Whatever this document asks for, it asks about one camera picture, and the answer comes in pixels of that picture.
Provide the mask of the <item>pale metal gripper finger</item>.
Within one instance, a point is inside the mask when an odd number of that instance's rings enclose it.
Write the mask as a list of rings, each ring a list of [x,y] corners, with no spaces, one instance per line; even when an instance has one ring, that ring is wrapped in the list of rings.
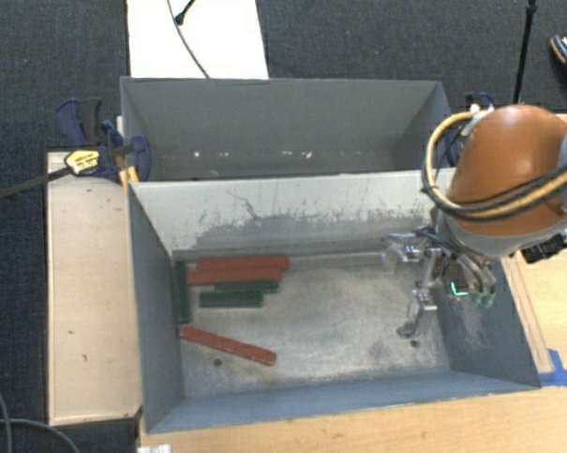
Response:
[[[396,330],[403,339],[415,339],[428,334],[438,316],[438,307],[432,293],[423,288],[412,290],[407,306],[407,320]]]
[[[401,265],[420,264],[425,259],[426,248],[425,239],[416,233],[391,233],[381,255],[382,266],[387,274],[393,274]]]

